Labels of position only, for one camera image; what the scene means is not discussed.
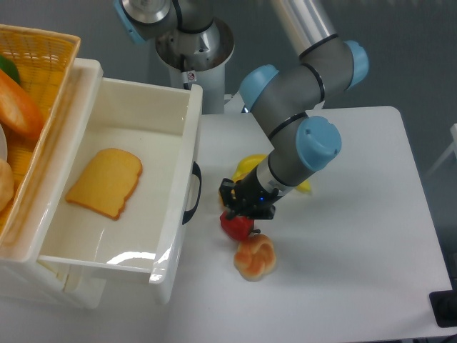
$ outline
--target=toy food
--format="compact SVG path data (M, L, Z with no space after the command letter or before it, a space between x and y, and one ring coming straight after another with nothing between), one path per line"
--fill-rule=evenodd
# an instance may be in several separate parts
M19 71L13 61L7 59L5 56L0 55L0 69L5 72L6 75L11 77L14 82L21 84L21 78L19 77Z
M0 70L0 121L28 139L38 139L44 118L34 100Z
M242 175L248 174L252 169L254 169L257 164L265 159L265 154L254 154L249 155L243 158L238 165L236 166L236 171L232 176L233 179L240 179Z
M14 176L8 162L0 159L0 211L3 210L14 195Z
M248 281L259 280L276 265L273 242L264 234L256 234L243 240L238 245L233 263L241 276Z
M298 186L295 186L295 189L301 193L311 193L311 185L308 180L305 180Z
M243 241L253 232L260 232L254 229L254 220L242 216L236 216L231 220L226 218L227 212L224 211L219 217L221 227L232 239Z
M101 150L70 188L65 200L117 220L142 171L140 159L130 152L115 148Z

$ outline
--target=bread roll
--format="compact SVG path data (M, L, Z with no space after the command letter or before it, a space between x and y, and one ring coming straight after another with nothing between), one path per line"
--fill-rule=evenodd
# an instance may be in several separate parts
M260 279L276 266L273 242L264 234L249 237L238 245L233 263L245 279L249 281Z

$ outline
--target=green fruit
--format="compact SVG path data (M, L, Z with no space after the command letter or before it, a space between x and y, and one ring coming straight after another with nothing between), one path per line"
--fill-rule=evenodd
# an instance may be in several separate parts
M0 69L5 72L6 75L11 77L17 84L21 84L21 78L19 72L13 61L10 61L6 57L0 55Z

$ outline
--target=white plate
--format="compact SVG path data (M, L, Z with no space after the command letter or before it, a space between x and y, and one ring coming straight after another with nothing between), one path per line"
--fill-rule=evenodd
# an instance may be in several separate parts
M6 145L6 137L3 131L3 127L0 125L0 159L4 159L8 157L8 146Z

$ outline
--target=blue joint cap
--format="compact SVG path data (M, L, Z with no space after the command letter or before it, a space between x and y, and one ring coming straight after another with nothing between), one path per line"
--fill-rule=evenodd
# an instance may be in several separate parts
M250 111L265 87L279 73L272 65L260 66L252 71L240 84L240 95Z
M146 43L146 41L143 39L143 37L140 36L140 34L135 29L135 26L130 22L129 18L125 14L124 10L122 9L121 2L119 0L114 0L113 5L132 42L135 44Z
M295 140L298 156L313 172L323 169L339 154L341 136L335 125L322 116L311 116L298 127Z
M352 82L349 85L348 89L356 85L368 74L370 64L368 62L368 55L364 48L362 48L356 41L345 41L347 46L352 52L352 57L354 60L354 72L352 76Z

